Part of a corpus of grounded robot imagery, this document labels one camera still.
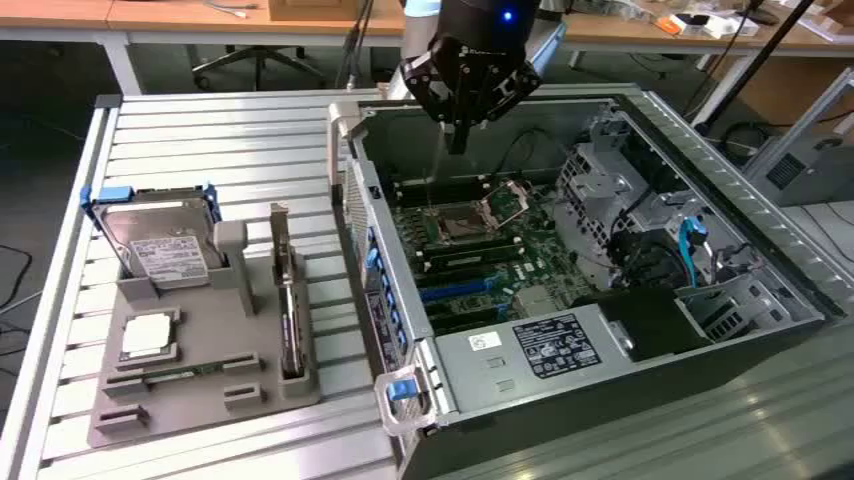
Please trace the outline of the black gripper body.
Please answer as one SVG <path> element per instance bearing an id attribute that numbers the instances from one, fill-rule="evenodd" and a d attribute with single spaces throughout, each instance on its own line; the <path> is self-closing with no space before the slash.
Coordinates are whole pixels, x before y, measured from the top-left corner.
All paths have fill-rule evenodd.
<path id="1" fill-rule="evenodd" d="M 441 2 L 433 38 L 449 37 L 460 43 L 459 76 L 463 66 L 471 64 L 516 68 L 527 60 L 526 42 L 534 20 L 532 1 Z"/>

